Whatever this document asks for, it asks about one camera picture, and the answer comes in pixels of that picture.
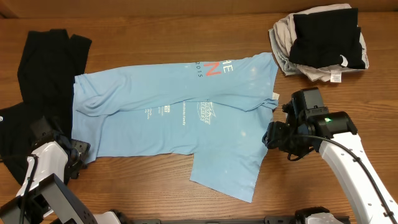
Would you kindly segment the light blue t-shirt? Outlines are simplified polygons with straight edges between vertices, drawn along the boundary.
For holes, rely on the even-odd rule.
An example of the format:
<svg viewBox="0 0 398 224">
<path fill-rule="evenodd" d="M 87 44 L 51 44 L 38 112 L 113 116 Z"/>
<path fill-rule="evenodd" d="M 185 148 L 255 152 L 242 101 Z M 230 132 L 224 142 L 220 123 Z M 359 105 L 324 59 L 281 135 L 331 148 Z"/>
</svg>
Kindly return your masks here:
<svg viewBox="0 0 398 224">
<path fill-rule="evenodd" d="M 238 60 L 119 67 L 75 77 L 72 137 L 99 157 L 193 155 L 191 180 L 251 202 L 278 101 L 264 52 Z"/>
</svg>

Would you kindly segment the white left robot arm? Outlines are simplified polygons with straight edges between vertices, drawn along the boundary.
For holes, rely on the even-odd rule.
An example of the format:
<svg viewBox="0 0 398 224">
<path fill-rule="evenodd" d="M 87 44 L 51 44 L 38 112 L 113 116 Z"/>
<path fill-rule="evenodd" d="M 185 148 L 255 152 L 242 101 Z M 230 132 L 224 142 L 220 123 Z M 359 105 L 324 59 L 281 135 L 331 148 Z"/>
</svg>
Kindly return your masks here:
<svg viewBox="0 0 398 224">
<path fill-rule="evenodd" d="M 56 214 L 55 223 L 122 224 L 113 211 L 93 214 L 65 185 L 70 156 L 55 138 L 36 141 L 26 157 L 25 181 L 16 197 L 1 207 L 3 223 L 42 223 Z"/>
</svg>

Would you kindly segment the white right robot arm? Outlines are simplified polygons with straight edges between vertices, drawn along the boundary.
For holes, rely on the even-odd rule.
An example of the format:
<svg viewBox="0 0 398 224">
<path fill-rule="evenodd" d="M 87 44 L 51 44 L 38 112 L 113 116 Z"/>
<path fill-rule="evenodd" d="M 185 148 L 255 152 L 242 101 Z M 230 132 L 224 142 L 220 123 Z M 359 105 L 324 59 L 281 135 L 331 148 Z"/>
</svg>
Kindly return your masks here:
<svg viewBox="0 0 398 224">
<path fill-rule="evenodd" d="M 286 122 L 271 122 L 262 141 L 268 149 L 286 152 L 290 161 L 319 153 L 338 179 L 358 223 L 397 223 L 397 202 L 371 165 L 347 113 L 305 119 L 290 114 Z"/>
</svg>

